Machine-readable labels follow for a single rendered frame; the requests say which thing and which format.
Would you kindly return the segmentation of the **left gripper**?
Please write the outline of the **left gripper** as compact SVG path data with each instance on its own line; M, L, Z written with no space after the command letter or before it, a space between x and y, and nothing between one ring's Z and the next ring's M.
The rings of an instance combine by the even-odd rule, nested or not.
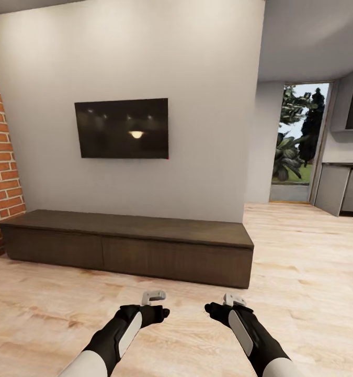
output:
M154 323L162 323L163 320L170 314L170 310L168 308L163 308L163 306L159 305L152 306L152 303L151 306L142 305L142 307L144 307L147 312L147 320L146 324L144 325L145 327Z

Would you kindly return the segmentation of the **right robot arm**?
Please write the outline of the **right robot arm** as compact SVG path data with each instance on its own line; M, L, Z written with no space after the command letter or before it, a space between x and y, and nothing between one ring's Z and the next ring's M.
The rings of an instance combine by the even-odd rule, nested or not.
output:
M226 292L222 305L212 302L204 310L233 330L257 377L305 377L246 306L244 298Z

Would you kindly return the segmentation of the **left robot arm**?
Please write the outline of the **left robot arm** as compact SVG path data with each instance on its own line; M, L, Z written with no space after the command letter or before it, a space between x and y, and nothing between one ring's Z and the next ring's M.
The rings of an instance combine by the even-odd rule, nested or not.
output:
M164 291L144 292L141 305L121 305L114 318L93 335L88 346L57 377L110 377L139 329L162 323L168 308L152 306L151 301L165 300Z

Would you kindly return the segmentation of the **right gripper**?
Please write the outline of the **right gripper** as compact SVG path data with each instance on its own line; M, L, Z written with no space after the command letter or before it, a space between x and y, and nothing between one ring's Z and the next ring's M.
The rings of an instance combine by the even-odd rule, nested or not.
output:
M230 306L227 305L220 305L215 302L212 302L210 304L206 304L204 306L204 310L210 314L210 318L217 320L227 326L226 321L224 319L225 311L230 308Z

